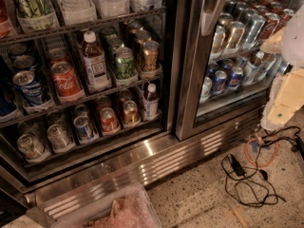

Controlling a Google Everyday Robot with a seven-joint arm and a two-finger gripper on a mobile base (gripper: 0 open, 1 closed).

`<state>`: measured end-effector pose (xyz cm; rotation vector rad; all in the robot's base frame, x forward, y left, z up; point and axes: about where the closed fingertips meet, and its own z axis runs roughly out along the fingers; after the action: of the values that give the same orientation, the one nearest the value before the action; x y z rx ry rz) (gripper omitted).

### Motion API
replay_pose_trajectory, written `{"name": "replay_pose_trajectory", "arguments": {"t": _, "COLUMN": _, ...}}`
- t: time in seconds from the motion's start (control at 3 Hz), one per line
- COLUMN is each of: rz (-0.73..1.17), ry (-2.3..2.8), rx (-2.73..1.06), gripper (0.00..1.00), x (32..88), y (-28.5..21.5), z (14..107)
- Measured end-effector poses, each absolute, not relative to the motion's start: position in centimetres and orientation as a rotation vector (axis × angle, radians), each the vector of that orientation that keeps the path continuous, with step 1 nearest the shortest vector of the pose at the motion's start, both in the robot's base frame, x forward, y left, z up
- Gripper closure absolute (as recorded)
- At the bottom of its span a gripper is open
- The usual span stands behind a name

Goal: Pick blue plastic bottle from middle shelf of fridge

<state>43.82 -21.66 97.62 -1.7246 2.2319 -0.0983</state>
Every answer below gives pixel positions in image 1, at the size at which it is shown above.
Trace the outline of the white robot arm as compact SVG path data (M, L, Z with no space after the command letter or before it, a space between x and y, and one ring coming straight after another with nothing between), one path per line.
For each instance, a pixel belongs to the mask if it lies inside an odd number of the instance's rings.
M290 72L275 76L261 119L264 129L278 130L304 105L304 6L285 28L267 39L261 49L267 53L280 53L292 66Z

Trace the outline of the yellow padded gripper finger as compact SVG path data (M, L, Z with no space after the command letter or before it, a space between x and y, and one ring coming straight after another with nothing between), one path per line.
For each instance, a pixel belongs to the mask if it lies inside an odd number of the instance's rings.
M280 29L278 32L276 32L274 35L272 35L270 38L268 38L260 46L260 49L263 52L270 53L270 54L280 53L281 52L281 40L282 40L284 31L285 31L285 28Z
M304 105L304 69L277 74L273 80L261 126L266 130L282 128Z

